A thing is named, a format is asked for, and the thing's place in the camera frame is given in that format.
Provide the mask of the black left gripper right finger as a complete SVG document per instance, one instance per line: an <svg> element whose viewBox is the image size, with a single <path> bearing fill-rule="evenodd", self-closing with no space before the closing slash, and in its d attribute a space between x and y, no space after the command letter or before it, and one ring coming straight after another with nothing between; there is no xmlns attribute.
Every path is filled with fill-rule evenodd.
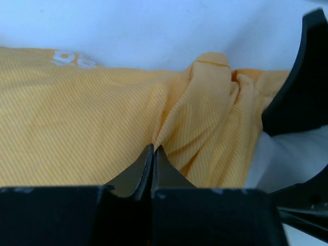
<svg viewBox="0 0 328 246"><path fill-rule="evenodd" d="M153 245L284 245L269 196L254 189L197 188L168 161L153 157Z"/></svg>

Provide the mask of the white pillow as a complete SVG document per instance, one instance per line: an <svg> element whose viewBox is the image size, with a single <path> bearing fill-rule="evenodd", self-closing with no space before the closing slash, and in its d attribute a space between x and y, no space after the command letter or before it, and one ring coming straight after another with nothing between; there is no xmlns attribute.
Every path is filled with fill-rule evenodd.
<svg viewBox="0 0 328 246"><path fill-rule="evenodd" d="M232 71L288 71L303 1L1 1L1 48L74 52L106 68L180 72L205 53ZM263 131L243 187L271 192L327 165L327 127Z"/></svg>

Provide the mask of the yellow pillowcase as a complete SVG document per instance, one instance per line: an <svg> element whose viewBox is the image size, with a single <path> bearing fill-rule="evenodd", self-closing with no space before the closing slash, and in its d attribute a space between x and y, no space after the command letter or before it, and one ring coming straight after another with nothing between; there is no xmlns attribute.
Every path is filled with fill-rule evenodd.
<svg viewBox="0 0 328 246"><path fill-rule="evenodd" d="M198 187L242 187L261 115L288 71L106 68L77 53L1 48L1 186L100 185L163 146Z"/></svg>

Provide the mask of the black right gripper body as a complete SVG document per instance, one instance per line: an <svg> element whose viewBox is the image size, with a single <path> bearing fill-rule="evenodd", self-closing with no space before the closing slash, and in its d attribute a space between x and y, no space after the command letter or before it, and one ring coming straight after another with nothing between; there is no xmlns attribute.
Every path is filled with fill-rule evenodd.
<svg viewBox="0 0 328 246"><path fill-rule="evenodd" d="M327 167L310 180L270 193L282 223L327 240Z"/></svg>

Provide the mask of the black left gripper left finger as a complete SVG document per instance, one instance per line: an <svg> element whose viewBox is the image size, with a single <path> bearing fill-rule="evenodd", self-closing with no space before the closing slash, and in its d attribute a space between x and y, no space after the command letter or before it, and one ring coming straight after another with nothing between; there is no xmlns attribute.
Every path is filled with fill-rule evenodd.
<svg viewBox="0 0 328 246"><path fill-rule="evenodd" d="M1 188L1 245L147 245L152 144L95 186Z"/></svg>

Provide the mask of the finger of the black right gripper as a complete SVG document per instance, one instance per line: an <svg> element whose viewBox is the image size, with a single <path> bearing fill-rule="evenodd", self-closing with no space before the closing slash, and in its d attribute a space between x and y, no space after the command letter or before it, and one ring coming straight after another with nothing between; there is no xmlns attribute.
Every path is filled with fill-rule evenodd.
<svg viewBox="0 0 328 246"><path fill-rule="evenodd" d="M296 60L262 124L270 136L327 125L327 20L321 8L303 16Z"/></svg>

